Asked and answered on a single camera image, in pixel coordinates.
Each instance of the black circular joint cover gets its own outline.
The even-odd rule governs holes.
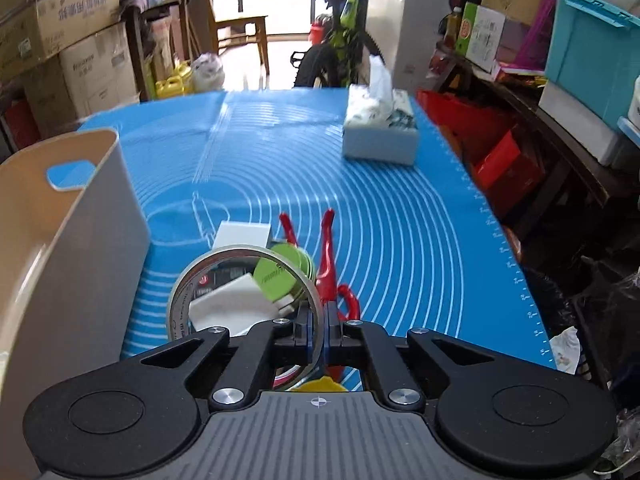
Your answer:
[[[436,407],[436,430],[464,460],[520,478],[595,462],[615,430],[609,396],[587,381],[512,359],[460,367]]]
[[[139,365],[127,376],[110,368],[56,384],[30,404],[24,437],[42,469],[71,478],[132,476],[194,437],[198,407],[172,370]]]

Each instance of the table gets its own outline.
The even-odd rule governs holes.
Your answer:
[[[142,47],[142,38],[140,34],[140,23],[144,20],[153,20],[160,17],[160,14],[171,6],[178,6],[180,12],[180,36],[182,38],[182,47],[185,57],[191,61],[191,43],[189,41],[189,0],[164,0],[143,11],[137,6],[127,7],[123,17],[127,29],[127,41],[129,43],[129,53],[131,63],[133,65],[133,73],[136,79],[136,86],[140,92],[140,102],[151,100],[151,96],[155,94],[153,88],[149,88],[151,82],[145,77],[145,56]]]
[[[459,73],[473,77],[479,69],[454,50],[439,43],[438,48],[449,57],[450,61],[434,87],[434,91],[446,91]],[[523,239],[529,234],[536,221],[562,189],[571,171],[575,172],[593,195],[596,202],[605,207],[618,199],[625,199],[640,194],[640,184],[636,176],[611,170],[601,166],[598,161],[574,137],[556,122],[530,96],[517,92],[501,83],[485,78],[476,79],[487,89],[513,108],[524,122],[538,131],[547,144],[560,155],[559,160],[548,172],[536,199],[529,211],[522,216],[514,231]]]
[[[166,342],[169,293],[209,250],[221,220],[270,222],[289,212],[319,262],[320,221],[336,211],[340,282],[363,319],[393,335],[427,326],[554,366],[544,327],[510,246],[482,193],[414,102],[414,168],[341,156],[345,89],[212,92],[97,114],[113,127],[152,232],[123,356]],[[55,173],[59,186],[87,178]],[[357,374],[346,379],[359,387]]]

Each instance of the wooden table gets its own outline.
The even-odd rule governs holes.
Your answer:
[[[582,180],[596,202],[603,208],[615,200],[640,194],[637,175],[629,175],[601,166],[567,130],[540,108],[533,98],[501,83],[477,77],[477,72],[474,74],[474,71],[479,69],[465,57],[441,43],[438,44],[438,48],[447,54],[449,63],[433,91],[447,91],[457,75],[475,78],[513,108],[526,125],[542,134],[546,143],[560,155],[558,161],[547,172],[547,177],[528,211],[523,214],[514,228],[520,239],[526,238],[542,214],[551,206],[571,172]]]
[[[140,24],[143,20],[154,20],[161,17],[161,14],[171,6],[178,6],[180,12],[180,36],[182,47],[187,61],[191,61],[191,47],[189,42],[189,0],[164,0],[143,12],[136,6],[127,7],[124,12],[124,22],[127,29],[127,41],[129,42],[129,52],[133,73],[136,78],[136,86],[140,92],[140,102],[151,100],[154,89],[149,88],[145,78],[145,56],[142,48],[142,37],[140,35]]]

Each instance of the green lid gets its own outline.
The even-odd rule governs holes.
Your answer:
[[[274,253],[284,256],[297,268],[303,270],[304,257],[300,251],[291,244],[277,244],[271,247]],[[254,280],[262,289],[263,294],[269,301],[278,301],[293,288],[295,288],[296,277],[288,270],[283,269],[276,262],[272,262],[266,258],[260,258],[254,270]]]

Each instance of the silver screw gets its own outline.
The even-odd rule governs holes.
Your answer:
[[[418,402],[420,400],[420,394],[410,388],[398,388],[389,394],[389,400],[396,404],[407,406]]]
[[[244,399],[244,393],[237,388],[222,388],[213,394],[213,400],[220,404],[235,404]]]

